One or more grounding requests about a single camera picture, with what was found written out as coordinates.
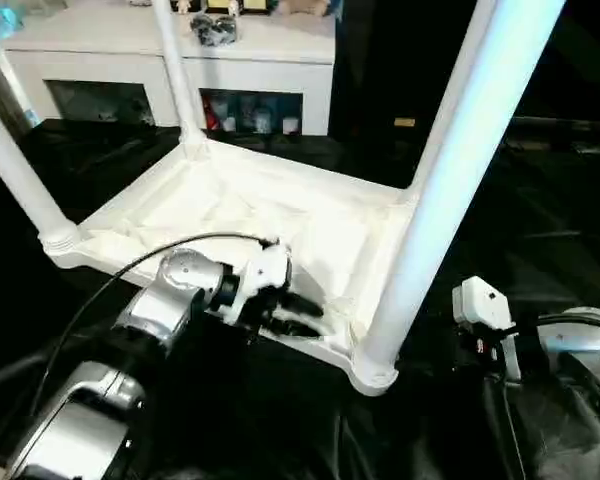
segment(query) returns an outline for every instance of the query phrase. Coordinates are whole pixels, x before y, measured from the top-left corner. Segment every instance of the dark floor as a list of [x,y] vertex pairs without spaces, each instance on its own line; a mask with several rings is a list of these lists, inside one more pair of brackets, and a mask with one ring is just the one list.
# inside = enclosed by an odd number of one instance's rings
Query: dark floor
[[[177,136],[175,129],[48,121],[22,148],[66,214],[80,221],[170,150]],[[401,161],[408,145],[371,159],[326,138],[224,140],[400,187],[414,167]],[[506,293],[515,316],[600,307],[600,155],[508,147],[498,152],[407,341],[400,380],[382,399],[358,396],[340,372],[277,344],[263,340],[247,352],[235,332],[201,326],[198,350],[176,364],[178,375],[165,387],[177,394],[163,396],[156,407],[163,412],[152,450],[160,459],[156,468],[167,469],[163,476],[188,479],[209,478],[210,472],[231,478],[516,478],[507,473],[506,455],[485,414],[491,387],[471,370],[451,375],[459,357],[450,292],[472,275]],[[0,183],[0,365],[56,335],[103,278],[88,269],[56,269]],[[120,285],[90,319],[114,315],[133,291]],[[35,376],[19,385],[32,381]],[[9,395],[20,389],[14,388]],[[552,388],[542,386],[553,392],[542,397],[549,403],[566,395],[560,386]],[[580,405],[580,397],[569,395],[569,405]],[[16,397],[1,391],[0,411]],[[543,476],[549,467],[534,450],[534,435],[547,438],[533,432],[538,419],[523,407],[520,412],[533,459],[526,466],[534,473],[530,478],[558,478]],[[6,418],[0,414],[0,428]],[[578,425],[581,430],[571,431],[580,432],[579,444],[558,436],[554,450],[542,447],[544,458],[551,468],[586,467],[599,473],[587,478],[600,478],[600,462],[586,451],[600,452],[600,433],[582,443],[582,431],[597,430]],[[576,447],[584,460],[556,463]]]

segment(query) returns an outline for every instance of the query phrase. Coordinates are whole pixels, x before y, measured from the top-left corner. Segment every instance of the black fabric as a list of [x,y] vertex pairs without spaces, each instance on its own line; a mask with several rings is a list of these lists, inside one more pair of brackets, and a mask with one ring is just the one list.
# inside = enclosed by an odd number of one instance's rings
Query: black fabric
[[[81,221],[172,149],[178,134],[55,121],[22,148],[62,209]],[[360,162],[325,138],[219,139],[394,186],[406,186],[413,171],[396,159]],[[5,289],[14,291],[12,269],[26,282],[19,309],[0,322],[0,364],[57,335],[106,278],[55,269],[0,184],[3,225],[0,306]],[[463,343],[450,292],[472,275],[503,291],[516,318],[600,307],[600,156],[508,148],[496,155],[383,397],[360,396],[341,371],[273,341],[198,322],[149,402],[131,477],[600,479],[600,414],[586,382],[566,372],[503,390]],[[86,321],[115,315],[134,291],[119,285]],[[76,361],[63,357],[56,383]],[[18,405],[26,410],[24,385],[33,381],[27,375],[0,389],[0,455],[26,426]]]

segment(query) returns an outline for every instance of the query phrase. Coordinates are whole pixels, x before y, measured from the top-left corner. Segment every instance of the shelf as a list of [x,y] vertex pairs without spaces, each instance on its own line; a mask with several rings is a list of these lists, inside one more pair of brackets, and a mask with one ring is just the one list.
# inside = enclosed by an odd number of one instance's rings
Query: shelf
[[[312,15],[242,16],[239,39],[223,47],[202,47],[189,29],[190,15],[174,14],[185,58],[296,62],[333,65],[335,18]],[[32,23],[3,42],[6,50],[162,55],[150,7],[123,0],[81,0]]]

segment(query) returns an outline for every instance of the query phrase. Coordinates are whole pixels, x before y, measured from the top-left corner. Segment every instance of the figurine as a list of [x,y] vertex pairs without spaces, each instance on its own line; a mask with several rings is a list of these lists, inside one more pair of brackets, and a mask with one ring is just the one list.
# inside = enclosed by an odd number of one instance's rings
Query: figurine
[[240,4],[238,0],[229,0],[229,16],[239,17],[240,16]]
[[196,15],[191,20],[193,30],[203,47],[218,47],[228,45],[238,38],[236,19],[228,15],[222,15],[214,20],[209,15]]
[[280,0],[276,12],[289,15],[296,12],[312,13],[317,17],[323,17],[331,0]]
[[256,133],[269,134],[272,131],[271,112],[266,108],[258,108],[255,112]]
[[189,13],[189,8],[191,7],[190,0],[178,0],[178,13],[180,15],[186,15]]

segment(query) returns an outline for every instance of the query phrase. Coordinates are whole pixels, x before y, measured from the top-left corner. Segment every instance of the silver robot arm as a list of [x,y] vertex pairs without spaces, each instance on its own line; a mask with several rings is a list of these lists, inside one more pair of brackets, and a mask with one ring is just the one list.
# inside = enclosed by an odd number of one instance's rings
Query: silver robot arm
[[[103,340],[103,355],[80,364],[43,408],[5,479],[114,477],[133,445],[128,418],[141,411],[145,389],[196,313],[254,330],[311,335],[303,325],[274,315],[283,296],[282,303],[301,298],[288,292],[290,276],[289,250],[283,245],[258,252],[240,274],[195,250],[165,255],[155,280],[134,297]],[[250,318],[243,318],[245,312]],[[305,313],[321,316],[322,311],[311,304]]]

